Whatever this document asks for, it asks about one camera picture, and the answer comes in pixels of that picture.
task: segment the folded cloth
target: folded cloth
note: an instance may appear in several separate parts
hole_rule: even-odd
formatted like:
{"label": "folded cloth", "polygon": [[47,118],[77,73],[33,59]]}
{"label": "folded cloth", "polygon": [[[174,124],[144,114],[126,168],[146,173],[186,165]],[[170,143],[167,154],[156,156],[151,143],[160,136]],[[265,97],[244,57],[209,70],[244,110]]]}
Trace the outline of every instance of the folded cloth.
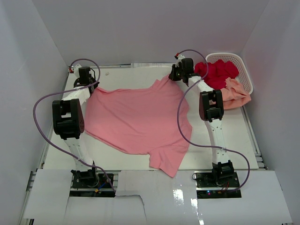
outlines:
{"label": "folded cloth", "polygon": [[[230,61],[224,62],[223,60],[218,60],[215,63],[209,62],[208,67],[208,74],[204,78],[204,81],[213,89],[220,90],[225,88],[225,81],[228,77],[234,79],[239,75],[239,70]],[[203,62],[195,65],[195,73],[198,73],[200,76],[204,76],[206,70],[206,64]]]}
{"label": "folded cloth", "polygon": [[248,92],[237,80],[228,77],[226,87],[221,89],[224,109],[233,109],[241,107],[251,101]]}
{"label": "folded cloth", "polygon": [[[189,143],[177,127],[182,90],[165,76],[146,89],[95,89],[85,112],[87,134],[127,154],[150,155],[149,166],[174,177]],[[180,109],[180,126],[188,139],[186,99]]]}

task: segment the plastic basket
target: plastic basket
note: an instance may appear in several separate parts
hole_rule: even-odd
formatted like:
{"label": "plastic basket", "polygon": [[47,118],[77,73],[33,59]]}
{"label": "plastic basket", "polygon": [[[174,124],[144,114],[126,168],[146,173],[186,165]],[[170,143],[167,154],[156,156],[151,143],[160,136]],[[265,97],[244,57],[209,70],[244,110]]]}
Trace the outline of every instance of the plastic basket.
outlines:
{"label": "plastic basket", "polygon": [[231,61],[239,70],[239,75],[236,77],[236,80],[243,84],[245,91],[251,94],[253,92],[253,86],[245,67],[245,64],[240,56],[232,53],[212,53],[206,56],[207,62],[215,63],[218,60],[223,60],[224,62]]}

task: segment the blue wire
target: blue wire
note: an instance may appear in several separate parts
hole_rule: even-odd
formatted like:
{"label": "blue wire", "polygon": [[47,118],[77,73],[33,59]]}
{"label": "blue wire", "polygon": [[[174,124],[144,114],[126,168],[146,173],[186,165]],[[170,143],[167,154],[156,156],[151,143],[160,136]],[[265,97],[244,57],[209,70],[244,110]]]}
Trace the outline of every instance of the blue wire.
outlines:
{"label": "blue wire", "polygon": [[102,185],[98,188],[98,190],[100,190],[105,184],[106,184],[106,183],[102,184]]}

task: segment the wall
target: wall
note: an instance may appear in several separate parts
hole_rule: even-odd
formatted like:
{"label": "wall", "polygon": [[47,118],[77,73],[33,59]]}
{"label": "wall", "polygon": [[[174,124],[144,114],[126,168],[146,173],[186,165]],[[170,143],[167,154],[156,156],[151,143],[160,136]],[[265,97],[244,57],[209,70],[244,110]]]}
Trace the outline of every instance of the wall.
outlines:
{"label": "wall", "polygon": [[33,0],[66,63],[102,65],[174,62],[186,48],[240,53],[268,1]]}
{"label": "wall", "polygon": [[[16,225],[45,142],[32,118],[41,96],[62,90],[67,66],[31,0],[0,1],[0,224]],[[51,101],[38,107],[44,132]]]}
{"label": "wall", "polygon": [[271,0],[242,52],[254,85],[247,111],[294,224],[300,224],[299,40],[299,1]]}

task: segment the t-shirt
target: t-shirt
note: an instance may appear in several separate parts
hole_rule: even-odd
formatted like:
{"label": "t-shirt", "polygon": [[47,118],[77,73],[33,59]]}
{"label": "t-shirt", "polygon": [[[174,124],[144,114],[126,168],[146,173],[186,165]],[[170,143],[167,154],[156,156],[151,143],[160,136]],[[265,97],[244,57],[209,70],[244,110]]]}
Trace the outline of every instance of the t-shirt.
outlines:
{"label": "t-shirt", "polygon": [[[177,108],[183,96],[165,76],[145,89],[96,88],[85,113],[87,134],[127,154],[150,155],[149,166],[176,175],[189,144],[177,127]],[[180,107],[180,127],[190,139],[186,99]]]}

